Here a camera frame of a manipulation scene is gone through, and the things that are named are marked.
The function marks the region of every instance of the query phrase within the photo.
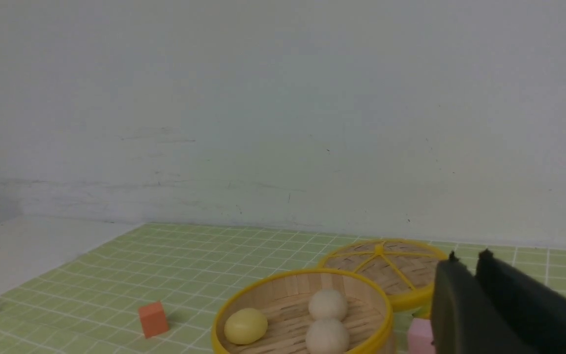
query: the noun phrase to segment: white wall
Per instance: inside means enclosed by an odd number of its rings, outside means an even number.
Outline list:
[[[566,0],[0,0],[0,219],[566,246]]]

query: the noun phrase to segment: yellow bun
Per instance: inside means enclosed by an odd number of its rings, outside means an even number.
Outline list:
[[[224,324],[224,336],[233,344],[246,345],[259,340],[268,330],[263,312],[246,308],[232,314]]]

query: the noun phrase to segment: pink block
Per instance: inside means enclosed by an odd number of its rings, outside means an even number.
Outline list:
[[[436,348],[431,344],[433,340],[431,322],[422,318],[415,318],[407,331],[409,354],[436,354]]]

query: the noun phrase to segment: orange wooden block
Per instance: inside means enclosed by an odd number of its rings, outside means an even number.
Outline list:
[[[169,331],[167,318],[160,301],[139,308],[139,319],[146,338]]]

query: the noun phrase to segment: bamboo steamer basket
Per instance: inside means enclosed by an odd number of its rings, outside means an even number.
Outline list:
[[[395,312],[401,312],[431,301],[436,265],[446,259],[443,251],[429,244],[376,239],[336,249],[318,266],[363,275],[386,292]]]
[[[305,335],[313,319],[311,296],[336,289],[348,300],[342,323],[350,333],[348,354],[395,354],[393,309],[386,294],[361,275],[338,269],[300,269],[275,274],[246,287],[222,306],[211,328],[216,354],[308,354]],[[249,345],[234,345],[224,336],[224,324],[246,307],[262,311],[268,330]]]

